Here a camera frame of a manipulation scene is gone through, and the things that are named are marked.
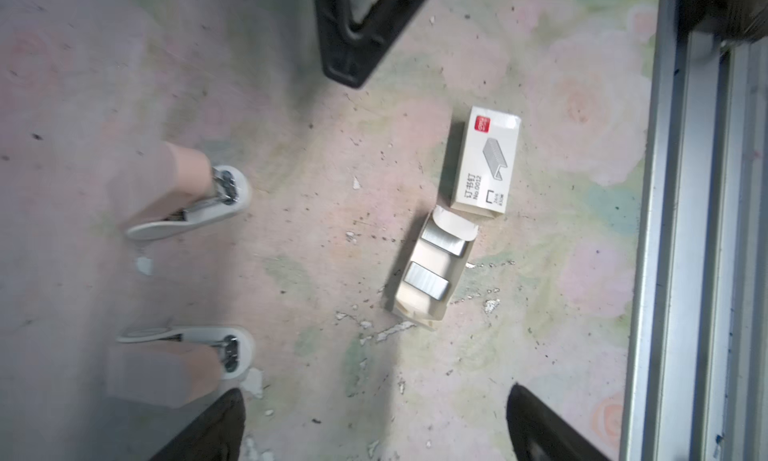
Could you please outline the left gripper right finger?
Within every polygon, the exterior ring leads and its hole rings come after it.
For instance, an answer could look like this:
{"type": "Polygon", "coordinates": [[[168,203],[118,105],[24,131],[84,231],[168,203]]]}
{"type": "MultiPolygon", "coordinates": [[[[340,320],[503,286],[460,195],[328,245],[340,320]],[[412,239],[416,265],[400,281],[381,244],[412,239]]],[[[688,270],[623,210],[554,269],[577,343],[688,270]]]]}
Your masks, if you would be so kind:
{"type": "Polygon", "coordinates": [[[518,460],[607,460],[592,443],[526,387],[512,386],[506,420],[518,460]]]}

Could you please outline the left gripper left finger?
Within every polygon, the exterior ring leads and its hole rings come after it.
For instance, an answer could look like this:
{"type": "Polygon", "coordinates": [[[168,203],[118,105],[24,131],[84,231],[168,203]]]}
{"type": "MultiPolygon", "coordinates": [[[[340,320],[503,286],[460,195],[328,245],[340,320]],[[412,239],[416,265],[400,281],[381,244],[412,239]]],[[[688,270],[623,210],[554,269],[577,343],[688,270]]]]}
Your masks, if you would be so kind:
{"type": "Polygon", "coordinates": [[[237,461],[245,430],[245,402],[239,388],[226,391],[153,455],[161,460],[237,461]]]}

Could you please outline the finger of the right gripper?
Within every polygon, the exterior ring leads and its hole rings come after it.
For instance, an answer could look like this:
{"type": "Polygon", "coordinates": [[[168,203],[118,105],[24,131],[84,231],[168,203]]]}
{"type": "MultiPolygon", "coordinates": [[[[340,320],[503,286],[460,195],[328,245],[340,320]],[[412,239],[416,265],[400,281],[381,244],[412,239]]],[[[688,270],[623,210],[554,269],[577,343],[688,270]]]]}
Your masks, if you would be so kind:
{"type": "Polygon", "coordinates": [[[314,0],[323,73],[358,89],[426,0],[376,0],[361,20],[352,0],[314,0]]]}

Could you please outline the cardboard staple tray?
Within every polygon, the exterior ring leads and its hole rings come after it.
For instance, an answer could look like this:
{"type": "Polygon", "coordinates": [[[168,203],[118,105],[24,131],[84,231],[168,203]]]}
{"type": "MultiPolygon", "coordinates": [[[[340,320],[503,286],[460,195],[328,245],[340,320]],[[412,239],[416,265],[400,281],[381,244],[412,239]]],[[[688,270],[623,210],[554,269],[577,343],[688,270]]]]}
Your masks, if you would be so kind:
{"type": "Polygon", "coordinates": [[[441,206],[434,207],[427,216],[405,264],[394,295],[393,311],[404,319],[427,329],[439,328],[445,318],[450,299],[466,269],[466,263],[478,233],[479,226],[477,224],[441,206]],[[465,240],[466,246],[463,256],[454,256],[421,239],[422,231],[429,223],[436,224],[450,234],[465,240]],[[403,277],[411,261],[421,264],[449,280],[450,288],[444,300],[432,299],[404,282],[403,277]]]}

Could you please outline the white staple box sleeve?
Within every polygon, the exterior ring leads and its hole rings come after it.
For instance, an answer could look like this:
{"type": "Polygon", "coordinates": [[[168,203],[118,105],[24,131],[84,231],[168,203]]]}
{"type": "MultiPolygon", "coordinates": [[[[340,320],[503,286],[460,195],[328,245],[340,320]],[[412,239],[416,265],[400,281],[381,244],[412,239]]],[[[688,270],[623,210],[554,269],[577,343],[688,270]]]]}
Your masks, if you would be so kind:
{"type": "Polygon", "coordinates": [[[461,143],[450,207],[496,218],[506,212],[521,118],[474,106],[461,143]]]}

